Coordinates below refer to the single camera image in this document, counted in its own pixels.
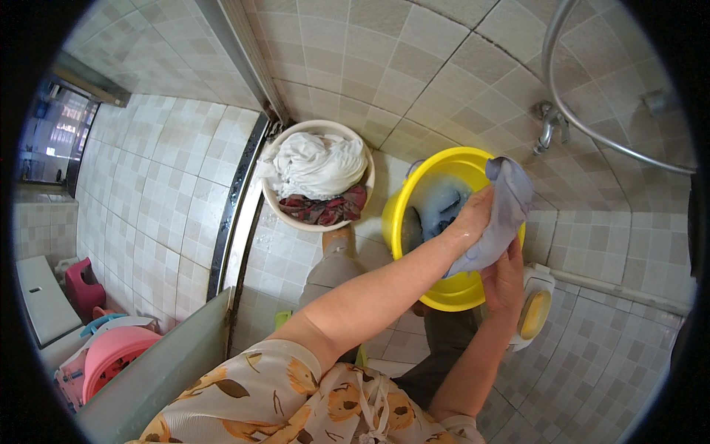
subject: white laundry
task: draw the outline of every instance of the white laundry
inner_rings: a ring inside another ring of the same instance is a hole
[[[280,146],[270,146],[257,165],[257,177],[265,178],[279,199],[302,194],[330,200],[360,181],[367,157],[359,139],[294,133]]]

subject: woman's arm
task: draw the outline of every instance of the woman's arm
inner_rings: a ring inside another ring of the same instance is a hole
[[[338,357],[384,330],[441,279],[481,237],[492,202],[492,188],[479,191],[441,235],[398,261],[334,288],[267,339],[301,344],[315,354],[326,372]]]
[[[429,413],[439,422],[457,415],[475,418],[491,391],[525,301],[517,237],[494,265],[481,271],[481,279],[490,315],[434,395]]]

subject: red patterned cloth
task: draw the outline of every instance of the red patterned cloth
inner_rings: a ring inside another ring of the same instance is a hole
[[[301,194],[281,199],[278,207],[287,215],[306,224],[330,225],[344,220],[360,219],[367,192],[362,185],[353,185],[342,195],[331,200],[311,200]]]

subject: gray pants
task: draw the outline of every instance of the gray pants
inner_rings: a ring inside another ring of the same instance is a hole
[[[338,285],[360,276],[363,268],[347,256],[346,239],[331,242],[323,259],[311,270],[298,309]],[[461,357],[478,329],[471,310],[448,313],[432,310],[424,317],[430,354],[409,372],[393,381],[423,409],[429,408],[434,394],[454,363]],[[339,362],[355,363],[358,347],[341,356]]]

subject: woman's left hand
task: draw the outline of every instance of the woman's left hand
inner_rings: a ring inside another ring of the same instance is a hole
[[[492,206],[493,187],[488,185],[469,197],[453,223],[444,230],[443,234],[452,238],[460,254],[481,238],[491,220]]]

